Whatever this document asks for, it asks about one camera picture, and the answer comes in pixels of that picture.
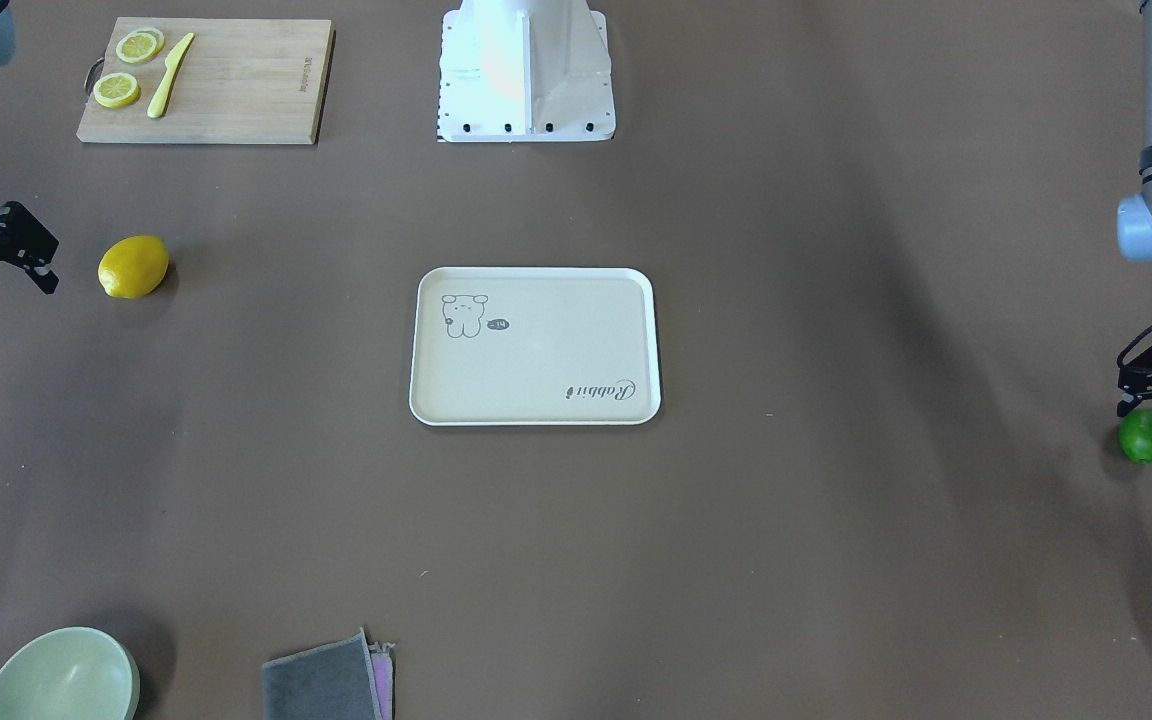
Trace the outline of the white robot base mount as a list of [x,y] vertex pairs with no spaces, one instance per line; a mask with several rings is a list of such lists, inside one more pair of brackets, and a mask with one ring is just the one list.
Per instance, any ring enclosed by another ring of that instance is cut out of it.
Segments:
[[439,70],[440,142],[616,135],[608,23],[585,1],[462,1],[444,14]]

